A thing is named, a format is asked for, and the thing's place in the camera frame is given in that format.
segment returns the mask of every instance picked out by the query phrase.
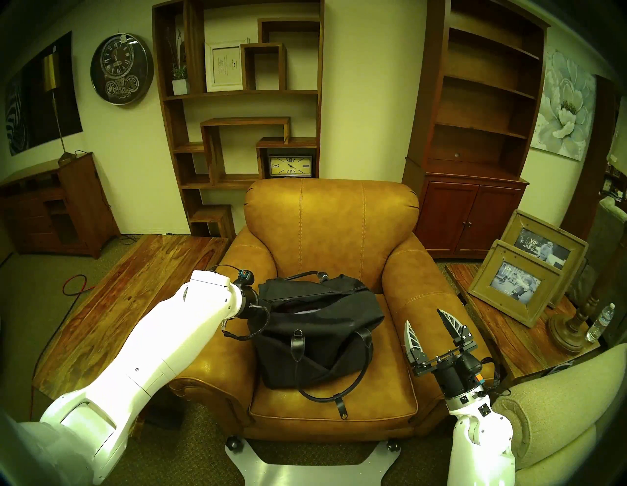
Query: red cable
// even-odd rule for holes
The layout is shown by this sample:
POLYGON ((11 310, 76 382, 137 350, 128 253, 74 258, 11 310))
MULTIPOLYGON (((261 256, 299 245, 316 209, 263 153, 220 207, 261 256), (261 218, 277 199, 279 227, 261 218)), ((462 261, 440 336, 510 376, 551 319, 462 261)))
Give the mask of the red cable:
POLYGON ((52 336, 50 336, 50 339, 48 339, 48 342, 46 343, 46 345, 43 347, 43 349, 41 350, 41 353, 39 354, 39 357, 37 358, 37 361, 35 362, 35 367, 33 369, 33 376, 31 377, 31 406, 30 406, 30 411, 28 413, 28 417, 29 420, 32 421, 33 420, 33 400, 34 400, 34 393, 35 393, 35 388, 33 386, 33 380, 35 379, 35 374, 37 372, 37 367, 39 366, 39 361, 41 360, 41 357, 43 356, 44 352, 46 351, 46 349, 48 348, 48 346, 50 345, 50 342, 54 339, 54 337, 56 336, 56 333, 59 331, 59 329, 61 329, 61 326, 63 325, 63 323, 65 322, 65 319, 68 318, 68 315, 70 314, 70 312, 72 311, 72 309, 74 308, 74 305, 76 304, 76 301, 78 300, 78 298, 81 296, 81 294, 93 289, 93 287, 90 288, 85 288, 87 286, 87 277, 84 276, 82 273, 77 273, 76 275, 74 275, 74 277, 70 277, 68 278, 65 283, 63 284, 63 286, 61 287, 61 291, 63 292, 63 295, 67 295, 68 297, 76 297, 74 299, 74 302, 72 302, 72 305, 70 306, 70 308, 68 309, 68 312, 65 313, 65 315, 63 316, 63 319, 61 319, 61 323, 59 324, 59 326, 55 329, 54 333, 52 333, 52 336), (83 277, 85 280, 83 281, 83 286, 81 287, 81 289, 78 292, 73 292, 73 293, 67 293, 65 292, 65 286, 68 285, 68 283, 70 282, 70 280, 75 279, 76 277, 83 277))

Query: clock face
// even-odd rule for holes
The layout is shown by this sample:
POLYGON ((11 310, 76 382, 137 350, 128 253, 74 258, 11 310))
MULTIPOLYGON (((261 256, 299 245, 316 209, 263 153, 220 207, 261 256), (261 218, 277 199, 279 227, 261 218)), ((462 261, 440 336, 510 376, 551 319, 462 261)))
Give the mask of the clock face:
POLYGON ((312 177, 313 157, 270 156, 271 177, 312 177))
POLYGON ((92 57, 92 85, 114 105, 141 98, 152 82, 152 58, 143 41, 131 34, 103 40, 92 57))

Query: flower painting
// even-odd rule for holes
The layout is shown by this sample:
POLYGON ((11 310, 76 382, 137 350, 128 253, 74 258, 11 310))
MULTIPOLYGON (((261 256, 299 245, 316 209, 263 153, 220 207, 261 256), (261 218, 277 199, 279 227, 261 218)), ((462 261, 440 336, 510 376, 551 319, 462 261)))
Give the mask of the flower painting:
POLYGON ((547 48, 544 89, 531 146, 581 161, 586 154, 596 101, 594 76, 547 48))

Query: tan leather armchair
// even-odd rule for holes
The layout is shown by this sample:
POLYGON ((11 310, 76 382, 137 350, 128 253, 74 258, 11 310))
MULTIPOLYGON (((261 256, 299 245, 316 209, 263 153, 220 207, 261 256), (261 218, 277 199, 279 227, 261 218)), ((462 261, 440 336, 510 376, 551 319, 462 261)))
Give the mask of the tan leather armchair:
MULTIPOLYGON (((368 372, 344 402, 342 420, 334 403, 314 403, 295 389, 270 390, 257 373, 252 342, 225 338, 221 332, 175 380, 179 396, 211 409, 227 435, 287 441, 375 441, 423 435, 446 415, 432 374, 409 370, 401 343, 409 319, 424 351, 435 357, 453 342, 438 314, 441 308, 466 324, 475 336, 474 355, 488 349, 461 302, 412 230, 418 199, 395 182, 332 179, 266 179, 246 193, 247 227, 223 263, 251 270, 255 290, 273 277, 319 270, 358 278, 377 294, 385 315, 372 333, 374 356, 368 372)), ((232 280, 236 272, 219 267, 232 280)), ((245 320, 228 329, 248 334, 245 320)), ((484 370, 488 383, 492 365, 484 370)), ((308 388, 330 396, 356 375, 308 388)))

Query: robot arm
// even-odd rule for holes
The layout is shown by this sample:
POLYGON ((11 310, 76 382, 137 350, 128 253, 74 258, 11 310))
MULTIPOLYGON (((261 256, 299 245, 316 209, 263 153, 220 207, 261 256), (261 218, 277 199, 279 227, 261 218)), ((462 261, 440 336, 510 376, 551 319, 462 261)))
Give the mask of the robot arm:
POLYGON ((221 323, 256 307, 246 270, 228 277, 195 270, 130 333, 93 383, 60 396, 39 423, 21 424, 65 484, 100 484, 126 449, 130 427, 154 393, 198 356, 221 323))
POLYGON ((448 312, 440 309, 437 312, 455 348, 428 359, 409 321, 405 323, 404 335, 406 355, 414 374, 432 372, 449 414, 458 418, 453 430, 448 484, 514 486, 512 424, 490 407, 480 375, 482 364, 470 354, 477 345, 468 328, 448 312))

